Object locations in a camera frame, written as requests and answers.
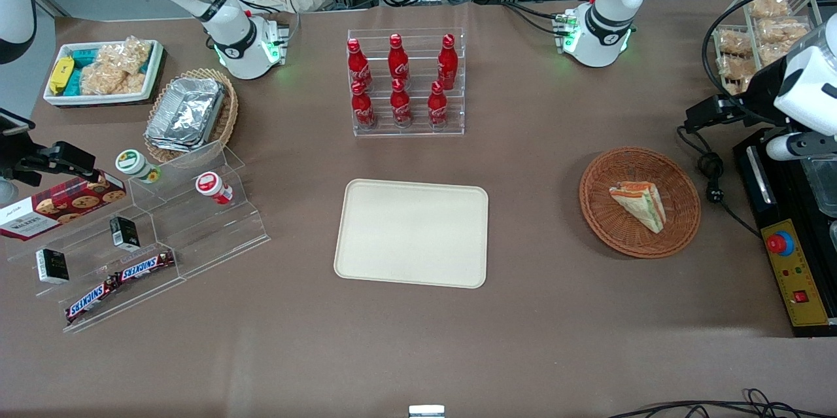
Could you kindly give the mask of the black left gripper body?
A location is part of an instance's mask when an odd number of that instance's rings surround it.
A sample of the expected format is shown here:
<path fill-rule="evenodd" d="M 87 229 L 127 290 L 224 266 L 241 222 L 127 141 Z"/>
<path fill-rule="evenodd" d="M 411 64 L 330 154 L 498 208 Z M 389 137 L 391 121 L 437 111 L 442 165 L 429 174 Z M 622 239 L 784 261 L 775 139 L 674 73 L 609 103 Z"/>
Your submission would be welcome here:
<path fill-rule="evenodd" d="M 751 78 L 747 89 L 738 94 L 736 99 L 749 111 L 742 117 L 744 126 L 756 126 L 765 123 L 771 126 L 784 126 L 786 114 L 774 105 L 781 90 L 787 68 L 787 56 L 759 70 Z"/>

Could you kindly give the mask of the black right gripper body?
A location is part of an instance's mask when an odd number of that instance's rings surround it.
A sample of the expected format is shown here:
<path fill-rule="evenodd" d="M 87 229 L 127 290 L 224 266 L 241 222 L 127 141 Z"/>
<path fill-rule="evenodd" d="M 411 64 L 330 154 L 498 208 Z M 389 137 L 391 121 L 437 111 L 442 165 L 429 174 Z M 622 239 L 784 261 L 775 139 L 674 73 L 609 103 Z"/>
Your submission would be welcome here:
<path fill-rule="evenodd" d="M 54 158 L 63 150 L 63 144 L 53 147 L 2 143 L 1 177 L 9 181 L 19 181 L 30 186 L 38 186 L 43 173 L 59 174 L 61 167 Z"/>

